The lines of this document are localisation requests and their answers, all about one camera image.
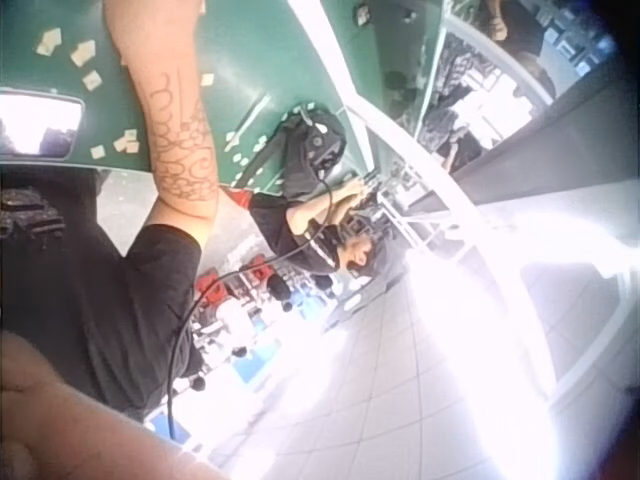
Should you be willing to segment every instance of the arm tattoo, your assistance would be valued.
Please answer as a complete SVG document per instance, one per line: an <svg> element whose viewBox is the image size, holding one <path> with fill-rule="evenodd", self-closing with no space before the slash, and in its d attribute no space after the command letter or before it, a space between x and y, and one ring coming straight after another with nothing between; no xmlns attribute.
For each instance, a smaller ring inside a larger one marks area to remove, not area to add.
<svg viewBox="0 0 640 480"><path fill-rule="evenodd" d="M207 116L200 99L183 111L179 73L176 78L172 87L163 74L161 88L146 98L152 170L159 189L183 200L211 200L218 182Z"/></svg>

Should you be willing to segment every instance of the wire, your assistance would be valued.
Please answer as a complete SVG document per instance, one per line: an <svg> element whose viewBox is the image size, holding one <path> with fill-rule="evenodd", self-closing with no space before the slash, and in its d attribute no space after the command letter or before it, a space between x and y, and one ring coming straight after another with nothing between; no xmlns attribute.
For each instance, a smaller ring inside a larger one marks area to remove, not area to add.
<svg viewBox="0 0 640 480"><path fill-rule="evenodd" d="M256 270L258 268L264 267L265 265L271 265L273 263L285 260L286 258L289 258L292 255L295 255L296 253L300 252L305 247L307 247L311 242L313 242L316 238L318 238L320 233L322 233L322 230L324 230L324 228L327 226L327 222L329 221L329 217L331 215L331 209L333 208L333 194L331 192L331 187L329 187L326 181L324 181L319 177L316 177L316 178L318 179L318 182L322 183L322 185L324 185L324 187L327 190L327 194L329 195L329 207L327 208L327 215L322 221L320 228L313 234L313 236L309 238L307 241L305 241L304 243L302 243L300 246L295 248L294 250L291 250L290 252L287 252L284 255L275 256L258 265L239 268L238 270L225 273L221 277L218 277L215 280L212 280L211 283L209 283L209 285L207 285L207 287L202 291L202 293L200 293L200 296L191 304L191 307L187 310L187 313L185 313L185 315L182 317L180 330L173 344L173 349L171 350L171 358L169 360L169 374L167 375L167 422L169 423L169 436L171 437L172 440L176 440L175 424L173 420L173 381L174 381L173 370L175 368L178 348L180 347L180 339L184 336L185 332L187 331L187 328L189 328L189 324L191 322L191 317L193 316L193 313L196 311L198 306L202 303L202 300L207 295L207 293L209 293L211 289L215 287L218 283L224 282L225 280L235 275L240 275L241 273L250 272L252 270Z"/></svg>

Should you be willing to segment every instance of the black t-shirt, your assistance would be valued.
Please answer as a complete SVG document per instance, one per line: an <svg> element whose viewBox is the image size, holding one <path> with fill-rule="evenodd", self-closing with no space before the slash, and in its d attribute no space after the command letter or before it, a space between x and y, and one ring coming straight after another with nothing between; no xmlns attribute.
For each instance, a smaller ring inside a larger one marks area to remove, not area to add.
<svg viewBox="0 0 640 480"><path fill-rule="evenodd" d="M315 220L303 235L294 235L287 223L287 208L291 204L284 197L257 193L249 204L249 213L253 217L260 233L269 248L276 255L286 255L305 242L309 245L287 257L287 261L310 273L329 274L340 268L338 247L341 245L338 228L335 225L325 227L317 237L320 225Z"/></svg>
<svg viewBox="0 0 640 480"><path fill-rule="evenodd" d="M142 420L166 391L200 246L181 230L151 225L122 257L96 221L94 172L0 174L2 328L33 344L71 386Z"/></svg>

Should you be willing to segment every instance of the finger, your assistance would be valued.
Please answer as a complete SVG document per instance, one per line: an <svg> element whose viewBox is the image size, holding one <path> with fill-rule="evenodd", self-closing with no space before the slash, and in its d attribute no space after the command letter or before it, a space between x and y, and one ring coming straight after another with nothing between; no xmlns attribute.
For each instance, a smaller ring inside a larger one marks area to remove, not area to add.
<svg viewBox="0 0 640 480"><path fill-rule="evenodd" d="M32 480L38 478L35 461L24 445L3 441L0 446L2 478L9 480Z"/></svg>

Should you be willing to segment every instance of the sleeve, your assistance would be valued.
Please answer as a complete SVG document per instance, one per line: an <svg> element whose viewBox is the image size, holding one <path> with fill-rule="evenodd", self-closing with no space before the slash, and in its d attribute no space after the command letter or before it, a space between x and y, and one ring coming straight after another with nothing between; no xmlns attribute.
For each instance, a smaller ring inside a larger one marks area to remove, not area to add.
<svg viewBox="0 0 640 480"><path fill-rule="evenodd" d="M174 311L193 297L193 285L202 250L188 233L169 225L145 226L129 249L125 261L137 281Z"/></svg>

